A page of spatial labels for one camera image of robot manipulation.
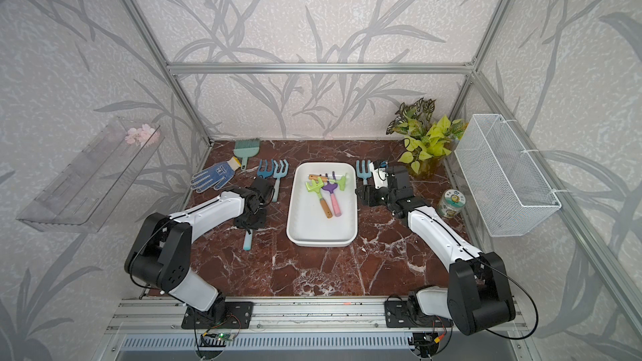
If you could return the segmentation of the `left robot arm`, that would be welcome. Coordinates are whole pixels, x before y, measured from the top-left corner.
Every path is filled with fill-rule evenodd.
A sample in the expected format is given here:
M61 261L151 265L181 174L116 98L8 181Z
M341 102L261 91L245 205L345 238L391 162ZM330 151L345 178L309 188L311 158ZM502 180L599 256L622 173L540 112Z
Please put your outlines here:
M234 187L186 211L149 215L125 259L125 272L199 312L217 313L224 295L191 269L192 244L229 220L247 232L263 227L273 194L274 184L257 177L250 187Z

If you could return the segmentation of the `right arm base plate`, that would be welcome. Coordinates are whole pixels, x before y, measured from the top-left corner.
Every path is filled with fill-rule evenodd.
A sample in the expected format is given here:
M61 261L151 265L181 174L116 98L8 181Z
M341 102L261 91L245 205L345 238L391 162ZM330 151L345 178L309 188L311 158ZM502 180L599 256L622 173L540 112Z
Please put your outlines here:
M384 302L386 327L390 329L401 328L435 328L450 329L452 321L436 315L421 312L416 301L389 297Z

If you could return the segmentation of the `light blue rake white handle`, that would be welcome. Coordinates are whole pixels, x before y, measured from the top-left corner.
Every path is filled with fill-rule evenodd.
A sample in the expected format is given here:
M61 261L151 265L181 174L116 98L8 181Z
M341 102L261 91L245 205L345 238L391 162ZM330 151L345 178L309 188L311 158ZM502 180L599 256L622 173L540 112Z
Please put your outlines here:
M364 186L367 186L369 178L372 177L370 161L358 160L355 164L355 170L357 177L362 180Z

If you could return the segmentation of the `dark blue fork yellow handle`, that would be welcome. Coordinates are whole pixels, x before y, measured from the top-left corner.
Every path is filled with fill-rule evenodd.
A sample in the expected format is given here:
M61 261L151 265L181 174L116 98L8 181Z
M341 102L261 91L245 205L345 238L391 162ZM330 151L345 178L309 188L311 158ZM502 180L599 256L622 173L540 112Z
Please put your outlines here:
M257 168L257 176L262 179L271 177L274 173L273 160L260 160Z

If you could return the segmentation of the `green fork wooden handle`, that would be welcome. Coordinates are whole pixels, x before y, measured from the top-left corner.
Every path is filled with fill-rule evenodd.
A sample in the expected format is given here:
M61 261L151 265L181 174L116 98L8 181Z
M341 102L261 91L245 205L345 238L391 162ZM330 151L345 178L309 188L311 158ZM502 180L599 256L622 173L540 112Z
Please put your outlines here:
M324 199L323 195L321 194L321 190L324 187L324 181L320 177L318 177L316 180L312 179L309 182L306 182L305 185L308 192L314 192L317 195L319 204L324 211L324 215L327 218L331 219L333 217L333 213L330 210L329 205Z

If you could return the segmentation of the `green rake wooden handle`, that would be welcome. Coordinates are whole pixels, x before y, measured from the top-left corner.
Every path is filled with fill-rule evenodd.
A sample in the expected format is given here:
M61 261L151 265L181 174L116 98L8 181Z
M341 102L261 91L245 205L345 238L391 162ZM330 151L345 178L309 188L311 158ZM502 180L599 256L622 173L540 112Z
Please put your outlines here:
M344 191L346 188L347 184L347 176L346 175L341 175L339 178L335 177L334 175L331 177L328 177L326 175L315 175L315 174L310 174L309 175L309 180L316 181L321 179L323 182L329 182L332 184L337 184L339 190Z

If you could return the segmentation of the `light blue fork white handle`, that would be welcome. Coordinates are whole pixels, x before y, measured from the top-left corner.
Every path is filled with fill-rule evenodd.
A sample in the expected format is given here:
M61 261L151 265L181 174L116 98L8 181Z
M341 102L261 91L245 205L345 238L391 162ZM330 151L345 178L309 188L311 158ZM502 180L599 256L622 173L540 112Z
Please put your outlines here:
M272 202L277 202L279 198L280 182L284 177L286 177L287 173L289 172L289 162L287 160L275 160L273 170L275 184Z

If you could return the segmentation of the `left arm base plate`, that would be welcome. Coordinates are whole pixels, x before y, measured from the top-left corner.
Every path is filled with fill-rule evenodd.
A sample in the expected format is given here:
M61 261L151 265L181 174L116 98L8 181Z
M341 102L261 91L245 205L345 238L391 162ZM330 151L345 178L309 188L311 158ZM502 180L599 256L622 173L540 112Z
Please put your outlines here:
M252 318L253 302L215 303L207 311L187 307L182 329L248 329Z

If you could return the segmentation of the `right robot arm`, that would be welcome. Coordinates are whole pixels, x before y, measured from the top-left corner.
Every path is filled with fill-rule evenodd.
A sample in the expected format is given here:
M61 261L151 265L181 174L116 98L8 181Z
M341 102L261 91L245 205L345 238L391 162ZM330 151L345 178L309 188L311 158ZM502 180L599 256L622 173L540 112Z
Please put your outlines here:
M447 287L415 293L420 312L450 319L466 335L513 321L516 310L503 259L460 237L434 207L416 196L406 167L378 167L372 177L372 185L355 190L362 203L386 207L433 250L448 271Z

